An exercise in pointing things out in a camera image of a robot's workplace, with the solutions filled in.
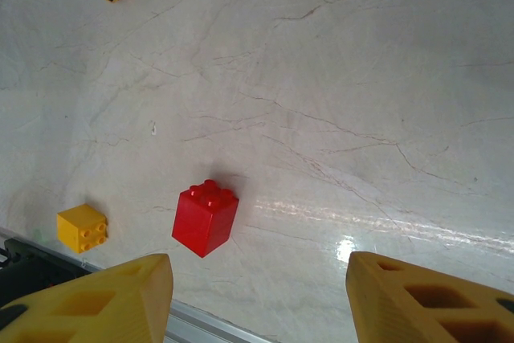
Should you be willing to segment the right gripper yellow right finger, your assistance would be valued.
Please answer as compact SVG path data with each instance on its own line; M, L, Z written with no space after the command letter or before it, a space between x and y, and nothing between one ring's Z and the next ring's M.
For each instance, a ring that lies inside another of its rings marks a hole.
M513 296L495 288L366 251L345 285L360 342L513 340Z

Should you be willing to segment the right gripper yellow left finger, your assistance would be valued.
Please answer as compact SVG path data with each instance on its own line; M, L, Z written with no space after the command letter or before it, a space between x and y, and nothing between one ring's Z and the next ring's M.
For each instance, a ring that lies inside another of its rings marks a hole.
M11 301L3 342L162 342L173 294L167 254L152 254Z

